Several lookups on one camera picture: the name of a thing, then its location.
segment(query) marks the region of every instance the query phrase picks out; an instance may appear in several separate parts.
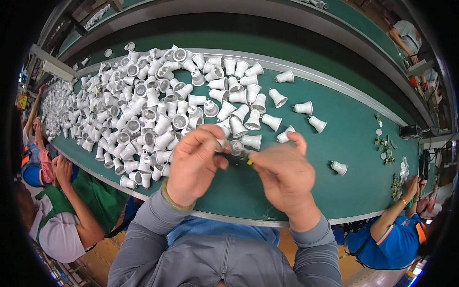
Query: pink sleeve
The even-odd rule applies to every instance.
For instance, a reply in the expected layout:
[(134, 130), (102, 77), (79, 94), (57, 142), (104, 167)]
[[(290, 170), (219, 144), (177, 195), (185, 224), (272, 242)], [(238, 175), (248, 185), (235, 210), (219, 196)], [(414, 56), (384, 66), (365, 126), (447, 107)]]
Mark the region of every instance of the pink sleeve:
[(51, 165), (51, 160), (49, 153), (46, 149), (40, 150), (40, 161), (41, 161), (41, 174), (43, 176), (43, 181), (46, 183), (53, 182), (53, 166)]

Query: green apron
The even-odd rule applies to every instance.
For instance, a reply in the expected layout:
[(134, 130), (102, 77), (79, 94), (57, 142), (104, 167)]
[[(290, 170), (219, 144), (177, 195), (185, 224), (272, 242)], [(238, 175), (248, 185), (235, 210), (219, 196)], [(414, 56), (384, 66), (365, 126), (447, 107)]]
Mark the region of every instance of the green apron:
[[(103, 183), (81, 169), (78, 172), (77, 178), (72, 183), (72, 187), (83, 202), (89, 207), (93, 216), (105, 231), (105, 234), (109, 234), (115, 227), (121, 213), (123, 212), (129, 195)], [(39, 234), (41, 229), (46, 225), (48, 220), (53, 218), (56, 214), (69, 212), (77, 216), (77, 213), (70, 204), (70, 201), (61, 189), (49, 186), (35, 196), (35, 198), (40, 200), (44, 195), (48, 196), (53, 208), (40, 221), (37, 232), (38, 244), (40, 244)]]

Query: yellow warning sign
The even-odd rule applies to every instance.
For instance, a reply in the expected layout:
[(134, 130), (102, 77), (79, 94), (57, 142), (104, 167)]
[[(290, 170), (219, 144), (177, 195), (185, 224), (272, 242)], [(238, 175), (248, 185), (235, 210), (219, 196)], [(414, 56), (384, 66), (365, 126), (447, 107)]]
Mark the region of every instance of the yellow warning sign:
[(27, 105), (27, 96), (26, 95), (20, 95), (19, 99), (17, 100), (17, 107), (25, 110)]

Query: gold bracelet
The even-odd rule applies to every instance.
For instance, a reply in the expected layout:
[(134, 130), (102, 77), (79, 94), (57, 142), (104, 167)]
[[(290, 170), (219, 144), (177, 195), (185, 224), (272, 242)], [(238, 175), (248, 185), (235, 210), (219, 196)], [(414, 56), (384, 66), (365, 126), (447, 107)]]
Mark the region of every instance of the gold bracelet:
[(193, 210), (193, 208), (196, 205), (196, 201), (190, 206), (183, 207), (183, 206), (180, 206), (180, 205), (176, 204), (171, 199), (171, 197), (169, 196), (168, 191), (166, 189), (166, 185), (168, 183), (168, 179), (169, 178), (166, 178), (161, 184), (161, 195), (164, 198), (164, 200), (168, 202), (168, 204), (170, 205), (170, 207), (172, 207), (173, 210), (176, 210), (178, 212), (189, 212), (189, 211)]

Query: orange stripe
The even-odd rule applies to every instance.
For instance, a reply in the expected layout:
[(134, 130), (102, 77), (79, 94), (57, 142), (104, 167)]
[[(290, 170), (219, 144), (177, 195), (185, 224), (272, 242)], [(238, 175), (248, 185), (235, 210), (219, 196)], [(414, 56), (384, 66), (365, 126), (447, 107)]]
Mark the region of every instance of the orange stripe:
[(424, 230), (422, 230), (422, 227), (419, 223), (416, 224), (416, 229), (418, 231), (419, 243), (423, 244), (424, 242), (427, 241), (427, 238), (425, 237), (425, 234), (424, 234)]
[(28, 160), (29, 160), (28, 156), (26, 156), (25, 158), (23, 158), (23, 159), (22, 159), (22, 163), (21, 163), (21, 167), (22, 167), (23, 165), (25, 165), (26, 162), (28, 162)]
[(381, 239), (378, 240), (378, 242), (376, 242), (376, 245), (380, 245), (384, 241), (384, 239), (389, 235), (393, 228), (394, 225), (392, 224), (391, 227), (389, 227), (389, 229), (386, 231), (386, 233), (381, 237)]
[(41, 169), (38, 171), (38, 179), (40, 179), (41, 185), (44, 186), (45, 184), (43, 183), (43, 181), (42, 181), (42, 179), (41, 179)]

